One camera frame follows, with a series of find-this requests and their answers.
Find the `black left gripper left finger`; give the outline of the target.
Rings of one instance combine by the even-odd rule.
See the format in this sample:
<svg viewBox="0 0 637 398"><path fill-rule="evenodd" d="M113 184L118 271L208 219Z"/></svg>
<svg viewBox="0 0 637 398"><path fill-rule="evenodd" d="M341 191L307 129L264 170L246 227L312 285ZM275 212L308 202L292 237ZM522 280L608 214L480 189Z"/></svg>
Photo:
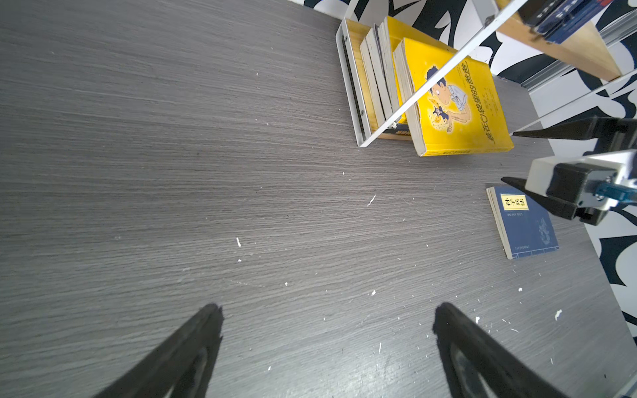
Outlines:
<svg viewBox="0 0 637 398"><path fill-rule="evenodd" d="M222 308L202 307L99 397L204 397L222 343Z"/></svg>

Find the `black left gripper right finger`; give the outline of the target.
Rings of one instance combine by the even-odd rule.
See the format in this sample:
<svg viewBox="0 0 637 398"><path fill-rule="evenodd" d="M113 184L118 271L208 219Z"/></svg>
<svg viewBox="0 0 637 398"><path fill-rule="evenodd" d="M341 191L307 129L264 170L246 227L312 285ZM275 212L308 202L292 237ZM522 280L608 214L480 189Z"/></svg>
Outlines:
<svg viewBox="0 0 637 398"><path fill-rule="evenodd" d="M436 308L433 333L453 397L561 397L452 303Z"/></svg>

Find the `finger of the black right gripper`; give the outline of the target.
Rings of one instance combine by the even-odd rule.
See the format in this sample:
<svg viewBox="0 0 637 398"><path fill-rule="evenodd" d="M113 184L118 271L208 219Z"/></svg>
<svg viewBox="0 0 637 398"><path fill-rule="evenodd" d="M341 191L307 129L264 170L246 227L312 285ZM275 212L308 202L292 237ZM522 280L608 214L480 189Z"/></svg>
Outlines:
<svg viewBox="0 0 637 398"><path fill-rule="evenodd" d="M544 197L537 193L530 192L525 188L525 184L527 182L526 179L518 177L502 177L501 181L531 197L532 200L537 202L537 204L556 217L569 221L579 219L581 222L592 226L598 226L605 218L605 212L598 209L592 207L580 208L573 203L566 202L559 198Z"/></svg>
<svg viewBox="0 0 637 398"><path fill-rule="evenodd" d="M636 119L592 117L572 122L562 122L545 129L521 130L513 136L538 139L612 139L617 134L623 141L636 141Z"/></svg>

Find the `blue book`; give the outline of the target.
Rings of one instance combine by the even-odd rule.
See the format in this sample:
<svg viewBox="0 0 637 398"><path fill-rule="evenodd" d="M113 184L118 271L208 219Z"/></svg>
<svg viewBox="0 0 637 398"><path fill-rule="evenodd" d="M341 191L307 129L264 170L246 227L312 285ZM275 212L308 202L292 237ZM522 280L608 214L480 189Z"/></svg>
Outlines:
<svg viewBox="0 0 637 398"><path fill-rule="evenodd" d="M562 44L611 3L612 0L559 1L542 14L533 31L545 41Z"/></svg>
<svg viewBox="0 0 637 398"><path fill-rule="evenodd" d="M486 188L506 257L517 260L559 250L549 213L514 187Z"/></svg>

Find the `purple portrait book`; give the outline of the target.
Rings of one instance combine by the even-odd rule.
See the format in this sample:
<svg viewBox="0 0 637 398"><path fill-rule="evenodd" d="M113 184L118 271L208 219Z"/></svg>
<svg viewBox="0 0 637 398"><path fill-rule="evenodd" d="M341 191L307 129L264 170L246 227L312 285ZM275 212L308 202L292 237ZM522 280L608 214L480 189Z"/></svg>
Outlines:
<svg viewBox="0 0 637 398"><path fill-rule="evenodd" d="M374 24L365 38L368 39L368 48L386 120L388 116L391 116L400 107L395 72L390 54L391 43L383 25Z"/></svg>

